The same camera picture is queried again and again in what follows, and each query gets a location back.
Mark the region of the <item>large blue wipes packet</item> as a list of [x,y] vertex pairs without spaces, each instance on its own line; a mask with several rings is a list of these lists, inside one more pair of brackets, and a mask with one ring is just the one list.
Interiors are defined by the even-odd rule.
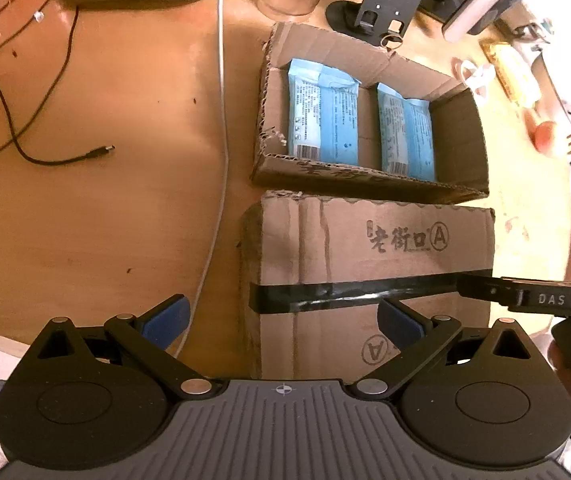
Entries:
[[343,70],[295,58],[289,84],[289,154],[327,164],[358,164],[360,81]]

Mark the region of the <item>cardboard box lid with tape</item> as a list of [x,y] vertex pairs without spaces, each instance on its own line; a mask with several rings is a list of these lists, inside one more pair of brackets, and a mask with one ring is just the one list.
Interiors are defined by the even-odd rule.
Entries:
[[266,193],[244,214],[240,242],[251,376],[366,375],[398,351],[377,321],[387,298],[486,326],[489,304],[456,285],[462,273],[491,274],[494,248],[485,208]]

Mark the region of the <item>small blue wipes packet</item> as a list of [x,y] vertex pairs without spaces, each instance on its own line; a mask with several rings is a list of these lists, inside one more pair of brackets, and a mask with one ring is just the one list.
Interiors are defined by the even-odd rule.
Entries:
[[430,102],[406,99],[393,88],[377,86],[382,170],[435,182]]

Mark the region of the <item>black phone stand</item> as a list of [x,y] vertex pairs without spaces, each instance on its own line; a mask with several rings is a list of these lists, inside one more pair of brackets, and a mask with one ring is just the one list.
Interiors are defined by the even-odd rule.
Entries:
[[335,32],[396,50],[415,16],[421,0],[336,0],[325,9],[325,18]]

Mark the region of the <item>open cardboard box tray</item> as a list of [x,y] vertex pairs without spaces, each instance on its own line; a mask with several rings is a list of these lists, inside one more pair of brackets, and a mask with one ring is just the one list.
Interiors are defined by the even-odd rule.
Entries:
[[[287,69],[295,58],[338,68],[359,80],[357,165],[299,159],[287,152]],[[378,84],[429,104],[434,180],[383,170]],[[272,27],[262,67],[252,180],[265,188],[368,200],[458,204],[485,198],[488,162],[479,110],[471,90],[453,77],[332,30],[278,23]]]

